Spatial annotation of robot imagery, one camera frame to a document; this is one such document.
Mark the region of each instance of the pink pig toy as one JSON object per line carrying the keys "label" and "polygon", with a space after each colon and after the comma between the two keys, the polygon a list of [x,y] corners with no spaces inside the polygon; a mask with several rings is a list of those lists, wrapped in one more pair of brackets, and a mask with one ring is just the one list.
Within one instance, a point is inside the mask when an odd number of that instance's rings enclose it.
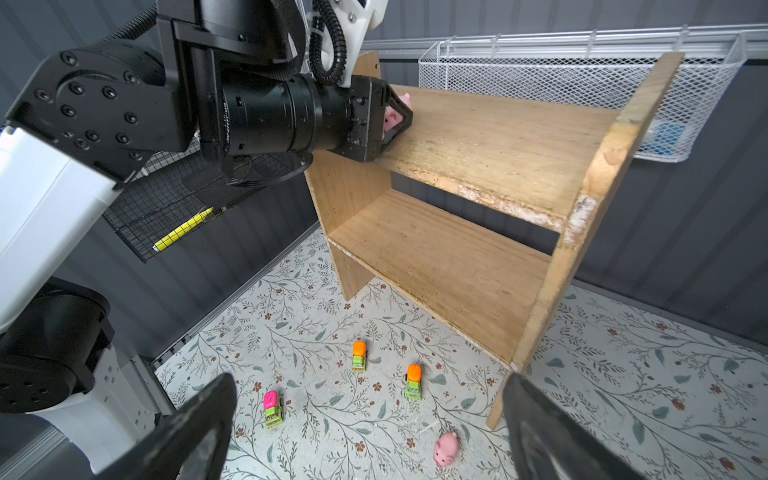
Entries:
{"label": "pink pig toy", "polygon": [[[406,107],[411,108],[411,95],[405,94],[400,97]],[[402,121],[402,115],[397,113],[394,108],[387,107],[384,111],[384,133],[392,130]]]}
{"label": "pink pig toy", "polygon": [[437,441],[433,457],[438,467],[447,467],[451,465],[457,453],[458,439],[456,438],[456,432],[447,432]]}

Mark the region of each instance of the coiled cable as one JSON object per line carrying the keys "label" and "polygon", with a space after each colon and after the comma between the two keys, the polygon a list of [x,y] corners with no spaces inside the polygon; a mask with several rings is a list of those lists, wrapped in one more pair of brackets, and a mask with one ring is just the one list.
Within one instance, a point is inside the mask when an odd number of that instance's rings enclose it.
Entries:
{"label": "coiled cable", "polygon": [[150,28],[157,24],[157,5],[152,5],[139,15],[120,27],[117,31],[102,38],[101,41],[109,40],[136,40],[146,33]]}
{"label": "coiled cable", "polygon": [[[339,19],[329,0],[312,0],[312,8],[319,13],[312,20],[310,29],[310,68],[315,80],[323,85],[333,85],[344,75],[346,67],[346,39]],[[323,67],[323,28],[328,27],[333,44],[333,64],[329,70]]]}

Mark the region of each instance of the flower pattern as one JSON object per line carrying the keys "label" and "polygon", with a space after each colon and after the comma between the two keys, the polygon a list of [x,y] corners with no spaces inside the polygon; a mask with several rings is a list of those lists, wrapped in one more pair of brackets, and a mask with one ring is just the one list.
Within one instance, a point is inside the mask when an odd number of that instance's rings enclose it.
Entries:
{"label": "flower pattern", "polygon": [[[349,367],[357,339],[364,374]],[[423,370],[419,402],[402,396],[410,363]],[[570,287],[527,374],[649,478],[765,478],[766,364]],[[381,280],[347,303],[319,230],[157,376],[178,406],[222,372],[238,381],[223,480],[516,477],[507,429],[485,426],[507,370]],[[284,423],[267,429],[273,389]],[[447,431],[461,451],[440,469],[432,449]]]}

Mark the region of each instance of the pink toy truck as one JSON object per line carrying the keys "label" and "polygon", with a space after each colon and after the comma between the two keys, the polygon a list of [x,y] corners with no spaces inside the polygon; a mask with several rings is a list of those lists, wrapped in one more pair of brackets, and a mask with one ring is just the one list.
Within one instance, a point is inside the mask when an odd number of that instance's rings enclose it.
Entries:
{"label": "pink toy truck", "polygon": [[283,423],[283,413],[280,408],[280,399],[274,390],[267,392],[264,396],[264,415],[266,416],[266,427],[271,429]]}
{"label": "pink toy truck", "polygon": [[456,458],[456,454],[458,454],[456,432],[444,433],[435,445],[435,454],[433,455],[435,463],[438,467],[447,467]]}

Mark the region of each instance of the plywood panel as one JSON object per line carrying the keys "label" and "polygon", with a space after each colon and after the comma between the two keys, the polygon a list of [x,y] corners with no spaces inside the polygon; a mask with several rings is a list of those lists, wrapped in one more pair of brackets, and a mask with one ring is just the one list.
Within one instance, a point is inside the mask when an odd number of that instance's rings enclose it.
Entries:
{"label": "plywood panel", "polygon": [[376,164],[561,231],[618,111],[396,85],[413,125]]}

